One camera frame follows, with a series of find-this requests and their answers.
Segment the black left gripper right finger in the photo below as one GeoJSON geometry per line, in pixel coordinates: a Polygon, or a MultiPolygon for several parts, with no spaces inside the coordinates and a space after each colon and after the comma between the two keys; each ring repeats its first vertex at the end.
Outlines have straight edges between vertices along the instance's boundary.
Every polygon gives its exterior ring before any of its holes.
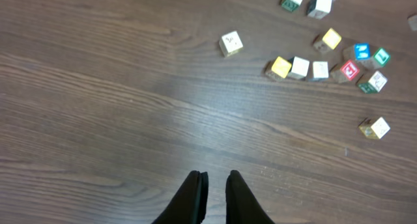
{"type": "Polygon", "coordinates": [[[274,224],[236,170],[227,177],[225,197],[227,224],[274,224]]]}

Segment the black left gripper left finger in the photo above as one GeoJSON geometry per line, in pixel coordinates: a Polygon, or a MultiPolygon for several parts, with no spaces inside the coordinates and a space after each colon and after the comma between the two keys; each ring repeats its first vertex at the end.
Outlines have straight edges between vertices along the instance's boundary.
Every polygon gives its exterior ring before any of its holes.
{"type": "Polygon", "coordinates": [[[152,224],[201,224],[207,211],[208,193],[208,173],[191,171],[152,224]]]}

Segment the yellow top wooden block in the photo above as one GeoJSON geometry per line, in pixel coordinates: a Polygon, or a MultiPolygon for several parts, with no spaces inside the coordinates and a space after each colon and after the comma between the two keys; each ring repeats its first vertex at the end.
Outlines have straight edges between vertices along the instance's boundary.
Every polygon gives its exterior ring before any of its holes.
{"type": "Polygon", "coordinates": [[[265,75],[269,78],[279,81],[285,79],[292,67],[292,64],[282,57],[277,57],[267,66],[265,75]]]}

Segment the cream umbrella wooden block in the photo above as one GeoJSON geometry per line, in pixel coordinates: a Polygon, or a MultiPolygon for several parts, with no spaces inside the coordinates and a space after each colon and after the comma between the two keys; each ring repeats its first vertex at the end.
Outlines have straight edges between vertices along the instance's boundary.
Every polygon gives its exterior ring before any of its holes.
{"type": "Polygon", "coordinates": [[[390,126],[383,117],[379,117],[366,119],[359,129],[369,139],[382,139],[390,131],[390,126]]]}

